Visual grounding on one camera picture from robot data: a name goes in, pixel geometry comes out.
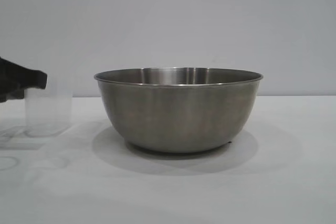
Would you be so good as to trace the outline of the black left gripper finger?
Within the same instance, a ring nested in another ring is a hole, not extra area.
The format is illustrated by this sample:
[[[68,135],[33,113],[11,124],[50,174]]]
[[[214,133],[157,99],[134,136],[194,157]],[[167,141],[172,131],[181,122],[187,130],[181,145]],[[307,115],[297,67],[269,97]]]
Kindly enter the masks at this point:
[[[48,75],[1,58],[1,96],[24,96],[26,89],[45,90]]]
[[[4,103],[8,100],[22,100],[24,98],[25,98],[25,91],[19,89],[10,93],[1,94],[0,103]]]

